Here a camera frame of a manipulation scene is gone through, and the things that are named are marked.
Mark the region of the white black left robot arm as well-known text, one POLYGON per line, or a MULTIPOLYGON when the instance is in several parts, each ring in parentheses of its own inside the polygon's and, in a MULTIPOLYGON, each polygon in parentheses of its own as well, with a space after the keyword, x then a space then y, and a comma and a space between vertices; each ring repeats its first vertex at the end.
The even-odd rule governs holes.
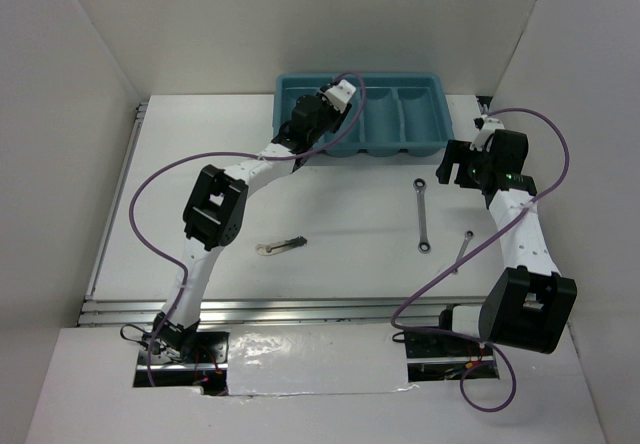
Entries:
POLYGON ((222 250, 241 230, 248 198, 303 166, 316 142, 339 130, 355 94, 356 88, 343 79, 314 95, 303 95, 290 119, 256 158, 225 168, 202 168, 183 212, 181 261, 186 269, 177 274, 153 323, 161 349, 172 361, 184 363, 196 354, 204 292, 222 250))

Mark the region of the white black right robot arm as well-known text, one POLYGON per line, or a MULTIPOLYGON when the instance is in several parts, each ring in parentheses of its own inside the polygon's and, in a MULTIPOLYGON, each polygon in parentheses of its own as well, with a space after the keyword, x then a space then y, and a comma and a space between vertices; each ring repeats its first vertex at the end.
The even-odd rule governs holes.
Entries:
POLYGON ((574 280, 561 275, 550 257, 532 200, 537 189, 522 169, 527 137, 519 132, 483 132, 472 142, 451 140, 436 170, 441 184, 478 189, 498 229, 523 218, 500 238, 505 270, 479 311, 485 341, 550 354, 560 340, 577 297, 574 280))

